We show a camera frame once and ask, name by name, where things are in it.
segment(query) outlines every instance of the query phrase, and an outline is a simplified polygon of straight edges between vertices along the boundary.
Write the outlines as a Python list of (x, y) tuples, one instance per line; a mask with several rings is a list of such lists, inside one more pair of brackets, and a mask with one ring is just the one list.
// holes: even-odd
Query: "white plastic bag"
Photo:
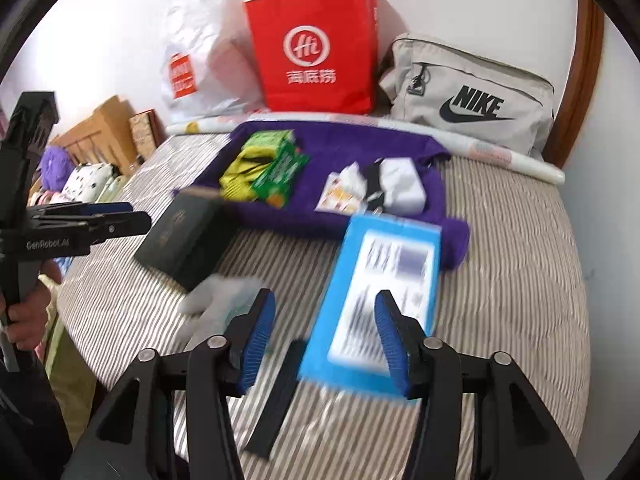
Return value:
[(162, 97), (173, 123), (263, 106), (244, 0), (180, 0), (164, 29)]

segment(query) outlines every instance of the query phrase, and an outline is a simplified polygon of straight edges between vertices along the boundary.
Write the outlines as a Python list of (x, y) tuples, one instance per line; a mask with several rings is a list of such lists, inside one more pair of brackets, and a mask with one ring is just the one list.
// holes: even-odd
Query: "black box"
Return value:
[(213, 272), (239, 227), (233, 204), (217, 190), (188, 187), (162, 213), (134, 258), (190, 292)]

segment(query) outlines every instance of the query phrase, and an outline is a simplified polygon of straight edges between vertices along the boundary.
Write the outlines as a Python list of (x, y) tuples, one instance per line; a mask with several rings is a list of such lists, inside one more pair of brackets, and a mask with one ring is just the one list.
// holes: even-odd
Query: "purple stuffed toy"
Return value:
[(40, 161), (40, 168), (42, 189), (60, 192), (65, 187), (66, 181), (76, 165), (63, 148), (47, 146)]

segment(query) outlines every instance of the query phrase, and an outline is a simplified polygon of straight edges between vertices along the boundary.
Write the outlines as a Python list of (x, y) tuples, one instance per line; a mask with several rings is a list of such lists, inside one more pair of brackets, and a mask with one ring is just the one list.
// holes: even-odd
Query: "bedspread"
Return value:
[[(118, 199), (155, 221), (170, 190), (189, 184), (227, 135), (172, 137), (127, 183)], [(441, 273), (435, 335), (459, 352), (503, 350), (529, 377), (570, 446), (577, 448), (587, 405), (590, 345), (584, 283), (558, 190), (517, 173), (453, 157), (438, 166), (447, 214), (471, 228), (458, 270)], [(132, 258), (143, 237), (110, 240), (76, 258), (58, 300), (60, 316), (87, 364), (113, 386), (136, 353), (179, 350), (182, 294)], [(218, 272), (260, 276), (274, 291), (276, 322), (256, 385), (229, 411), (242, 450), (292, 339), (308, 335), (339, 243), (241, 230)], [(187, 455), (184, 395), (177, 394), (175, 446)], [(463, 403), (458, 477), (468, 478), (473, 410)], [(266, 462), (240, 452), (248, 479), (395, 479), (411, 444), (418, 406), (402, 400), (301, 383)]]

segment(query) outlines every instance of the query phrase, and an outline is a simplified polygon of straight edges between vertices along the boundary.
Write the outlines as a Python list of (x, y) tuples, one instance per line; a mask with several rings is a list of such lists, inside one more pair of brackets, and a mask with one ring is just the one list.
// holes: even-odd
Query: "human hand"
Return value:
[[(62, 273), (53, 260), (42, 263), (40, 272), (49, 276), (57, 284), (62, 283)], [(51, 293), (40, 280), (27, 294), (21, 303), (9, 307), (8, 317), (13, 321), (6, 329), (7, 339), (15, 343), (18, 350), (33, 350), (44, 337), (45, 327), (49, 320), (47, 307), (51, 301)], [(0, 294), (0, 314), (4, 312), (6, 303)]]

